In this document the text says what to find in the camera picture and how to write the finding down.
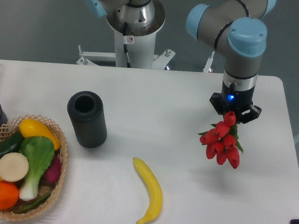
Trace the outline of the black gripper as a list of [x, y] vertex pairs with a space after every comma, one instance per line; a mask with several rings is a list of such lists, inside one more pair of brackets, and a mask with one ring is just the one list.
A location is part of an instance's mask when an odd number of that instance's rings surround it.
[[252, 101], [256, 81], [257, 75], [249, 78], [237, 78], [225, 71], [221, 92], [214, 92], [210, 97], [210, 103], [220, 115], [234, 111], [239, 124], [251, 122], [259, 118], [261, 114], [261, 108], [255, 106]]

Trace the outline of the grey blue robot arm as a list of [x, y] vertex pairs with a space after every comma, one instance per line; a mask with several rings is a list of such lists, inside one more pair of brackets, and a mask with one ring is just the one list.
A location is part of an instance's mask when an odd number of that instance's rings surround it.
[[[115, 37], [116, 65], [154, 69], [156, 34], [165, 23], [159, 0], [83, 0], [97, 17], [106, 17]], [[262, 16], [276, 0], [227, 0], [211, 7], [195, 6], [186, 30], [197, 41], [225, 57], [222, 90], [210, 102], [220, 115], [234, 111], [237, 122], [259, 117], [252, 101], [258, 71], [266, 48], [267, 27]]]

